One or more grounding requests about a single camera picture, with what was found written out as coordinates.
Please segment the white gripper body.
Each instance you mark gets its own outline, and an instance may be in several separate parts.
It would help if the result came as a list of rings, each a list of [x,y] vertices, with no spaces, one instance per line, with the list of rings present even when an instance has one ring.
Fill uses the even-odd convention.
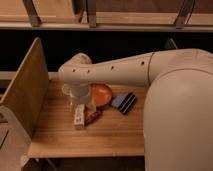
[[[71,85],[69,96],[77,104],[87,104],[91,98],[90,86],[88,84]]]

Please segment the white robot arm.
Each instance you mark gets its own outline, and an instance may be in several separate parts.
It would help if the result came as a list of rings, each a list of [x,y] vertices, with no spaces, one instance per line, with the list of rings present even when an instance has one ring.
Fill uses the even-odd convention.
[[[84,104],[91,83],[148,86],[145,171],[213,171],[213,53],[168,50],[98,64],[80,53],[58,74]]]

